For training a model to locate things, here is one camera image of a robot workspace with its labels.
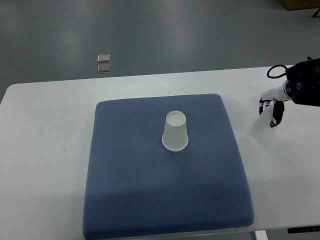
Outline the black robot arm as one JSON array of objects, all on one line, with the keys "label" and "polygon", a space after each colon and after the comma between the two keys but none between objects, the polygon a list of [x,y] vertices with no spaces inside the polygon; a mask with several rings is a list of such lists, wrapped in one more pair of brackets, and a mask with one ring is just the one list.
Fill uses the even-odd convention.
[{"label": "black robot arm", "polygon": [[298,105],[320,106],[320,59],[307,57],[286,70],[286,93]]}]

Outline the black white robotic hand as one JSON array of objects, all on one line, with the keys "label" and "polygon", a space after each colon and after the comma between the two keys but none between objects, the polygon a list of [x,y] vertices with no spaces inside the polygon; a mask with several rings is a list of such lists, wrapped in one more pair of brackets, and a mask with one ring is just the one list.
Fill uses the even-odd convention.
[{"label": "black white robotic hand", "polygon": [[271,102],[273,102],[273,110],[271,115],[270,127],[277,127],[284,115],[285,104],[284,102],[291,100],[286,91],[286,83],[280,87],[276,87],[265,91],[261,94],[259,100],[259,115],[261,115]]}]

